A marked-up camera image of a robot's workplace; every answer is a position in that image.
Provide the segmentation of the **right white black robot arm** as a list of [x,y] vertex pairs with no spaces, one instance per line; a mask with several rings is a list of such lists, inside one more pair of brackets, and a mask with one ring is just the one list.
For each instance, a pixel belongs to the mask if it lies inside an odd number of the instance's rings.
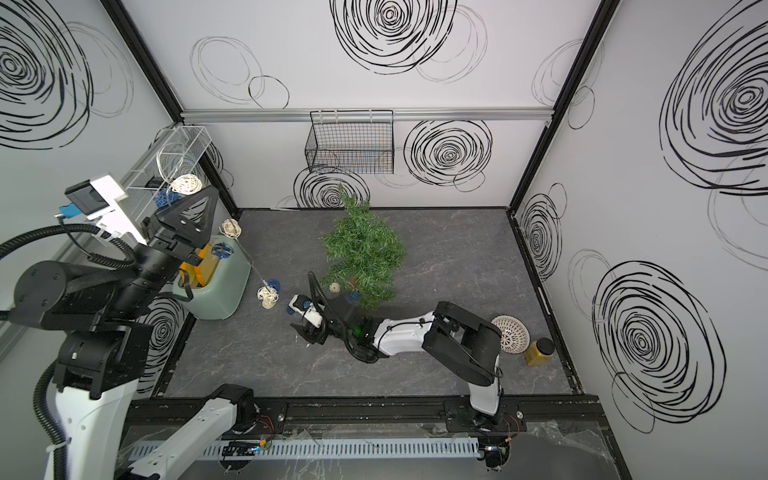
[[499,367],[502,331],[449,301],[407,319],[366,316],[347,298],[327,297],[314,273],[310,294],[297,294],[287,310],[300,321],[291,327],[310,344],[340,340],[357,361],[374,364],[403,353],[427,353],[469,386],[474,422],[490,427],[500,420],[503,389]]

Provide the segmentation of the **string lights with rattan balls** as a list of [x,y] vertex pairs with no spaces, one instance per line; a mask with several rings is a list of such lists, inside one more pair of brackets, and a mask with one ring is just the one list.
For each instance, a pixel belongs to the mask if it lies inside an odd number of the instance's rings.
[[[214,143],[211,143],[207,147],[205,153],[210,158],[216,172],[227,172],[232,180],[231,185],[234,185],[235,177],[224,166],[223,156]],[[158,169],[161,171],[160,154],[157,154],[156,160]],[[159,204],[158,208],[169,207],[175,201],[189,197],[191,194],[199,192],[204,187],[202,180],[203,173],[197,174],[195,172],[197,164],[198,162],[187,161],[186,156],[182,155],[179,166],[176,168],[175,177],[172,180],[166,178],[164,173],[161,171],[161,177],[167,184],[167,187],[163,187],[160,190],[159,198],[163,201],[163,203]],[[280,287],[277,285],[276,280],[266,281],[258,269],[254,266],[253,259],[240,244],[239,237],[242,234],[242,229],[239,223],[233,218],[226,219],[220,225],[219,233],[227,238],[234,240],[238,247],[242,250],[247,264],[257,274],[262,283],[262,286],[257,292],[257,297],[261,301],[262,307],[265,309],[273,308],[279,300]]]

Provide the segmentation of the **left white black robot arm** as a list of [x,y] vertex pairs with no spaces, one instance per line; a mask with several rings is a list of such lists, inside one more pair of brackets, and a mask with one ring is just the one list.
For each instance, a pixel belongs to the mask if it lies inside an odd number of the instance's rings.
[[85,265],[38,262],[19,278],[8,323],[62,331],[57,358],[33,392],[33,411],[49,438],[49,479],[113,479],[130,404],[146,368],[153,335],[142,318],[151,303],[171,299],[166,290],[183,263],[198,264],[198,251],[213,229],[218,190],[212,186],[156,211],[145,222],[148,239],[128,244],[113,227],[59,223],[17,235],[3,256],[57,235],[87,233],[122,252],[93,254]]

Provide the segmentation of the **small green christmas tree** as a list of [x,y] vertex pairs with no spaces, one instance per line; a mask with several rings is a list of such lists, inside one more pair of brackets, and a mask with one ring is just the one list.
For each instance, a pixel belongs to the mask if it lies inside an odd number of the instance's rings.
[[328,269],[321,284],[339,285],[342,291],[358,294],[358,304],[373,311],[396,296],[394,274],[402,267],[406,249],[401,235],[370,210],[349,189],[339,185],[344,215],[321,237]]

